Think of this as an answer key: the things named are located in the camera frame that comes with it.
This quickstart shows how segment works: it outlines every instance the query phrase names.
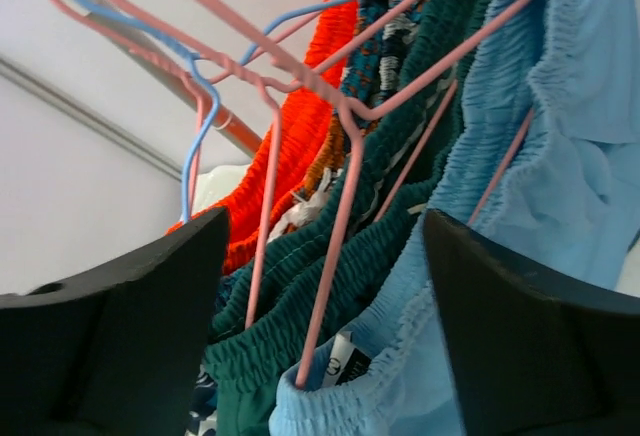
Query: dark green garment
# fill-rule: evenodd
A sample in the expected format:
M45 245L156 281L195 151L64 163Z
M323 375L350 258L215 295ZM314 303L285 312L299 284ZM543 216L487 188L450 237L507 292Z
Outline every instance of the dark green garment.
M429 0L424 5L416 43L401 73L404 86L458 45L463 36L477 31L490 0ZM460 62L461 84L473 54ZM427 99L436 82L383 118L365 141L365 160L352 211L352 224L374 206L375 187L388 175L390 162L412 134L421 131L437 105L427 114ZM462 130L460 93L454 106L438 125L421 165L417 180L396 196L380 223L354 236L342 248L331 298L318 343L333 336L375 297L408 238L415 217L407 209L428 200L442 176L446 157ZM275 405L281 373L300 357L324 265L324 255L335 219L341 179L320 217L309 226L269 245L262 280L258 316L243 332L251 268L247 268L225 310L212 324L206 352L207 371L219 384L218 432L222 436L268 435L268 417Z

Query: orange knit fabric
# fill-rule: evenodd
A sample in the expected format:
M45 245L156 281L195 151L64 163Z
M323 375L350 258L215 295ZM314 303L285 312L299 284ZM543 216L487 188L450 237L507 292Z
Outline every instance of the orange knit fabric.
M356 27L356 13L355 1L324 11L304 62L314 67L347 44ZM325 80L334 87L340 84L345 61L346 58L323 73ZM270 227L293 205L291 193L303 186L307 169L325 141L331 113L331 105L306 88L287 96L282 106L282 145L274 197L277 203L271 211ZM225 275L244 266L254 256L270 143L271 131L266 134L240 185L229 196L194 216L213 207L229 209L231 237L223 268ZM181 225L175 224L169 232Z

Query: blue hanger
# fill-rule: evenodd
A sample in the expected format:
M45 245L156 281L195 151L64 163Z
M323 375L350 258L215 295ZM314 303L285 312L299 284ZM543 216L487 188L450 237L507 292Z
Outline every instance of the blue hanger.
M213 120L215 119L215 116L218 113L218 110L220 109L220 94L215 89L215 87L204 76L202 76L202 74L200 73L200 71L196 66L196 62L200 59L203 59L202 56L195 51L191 51L189 48L187 48L182 43L172 38L168 34L164 33L163 31L160 31L154 28L153 26L150 26L144 23L143 21L140 21L136 18L132 18L130 16L125 16L119 12L111 10L110 8L100 6L99 4L96 4L91 0L74 0L74 1L93 13L96 13L102 17L111 19L113 21L117 21L122 24L127 24L136 29L144 31L147 34L150 34L151 36L156 38L158 41L164 43L170 50L172 50L177 55L179 55L180 57L182 57L187 61L189 65L189 70L191 72L191 75L193 76L194 81L196 81L196 83L198 83L202 88L204 88L205 91L207 91L207 93L209 93L209 95L211 96L211 100L212 100L211 110L209 111L209 114L205 118L202 124L202 127L200 128L200 131L198 132L191 147L189 148L189 151L187 153L187 158L182 167L182 181L181 181L182 221L183 223L186 223L191 218L191 215L189 214L189 185L188 185L191 164L193 162L193 159L195 158L195 154L198 151L198 148L202 145L202 141L204 140L204 137L209 131L209 128L212 126ZM263 33L265 35L271 33L280 24L290 19L297 18L299 16L303 16L315 11L320 11L320 10L331 8L334 6L339 6L341 4L345 4L350 1L354 1L354 0L332 0L332 1L327 1L325 3L315 4L312 6L307 6L305 8L290 11L280 16L279 18L276 18L274 21L272 21L267 26L267 28L265 28ZM258 48L257 44L255 43L252 44L247 50L247 52L245 53L245 55L240 60L240 64L243 66L247 64L249 62L249 59L251 58L251 56L253 55L253 53L256 51L257 48Z

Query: gray strip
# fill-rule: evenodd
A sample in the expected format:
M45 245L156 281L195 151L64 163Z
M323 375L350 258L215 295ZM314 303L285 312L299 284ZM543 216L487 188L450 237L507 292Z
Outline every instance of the gray strip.
M173 161L128 133L120 126L88 109L71 96L39 80L27 70L0 56L0 76L95 131L125 151L149 163L172 179L180 181L182 169Z

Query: light blue garment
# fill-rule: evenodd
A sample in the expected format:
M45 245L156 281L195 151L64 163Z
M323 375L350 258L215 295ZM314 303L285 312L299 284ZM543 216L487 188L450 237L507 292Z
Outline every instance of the light blue garment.
M514 0L493 0L487 18ZM478 49L465 132L429 201L466 221L531 106L518 156L474 228L576 278L612 289L640 227L640 60L633 0L536 0ZM422 226L373 304L345 330L368 372L318 389L333 344L316 350L309 391L281 378L272 434L463 434L431 291Z

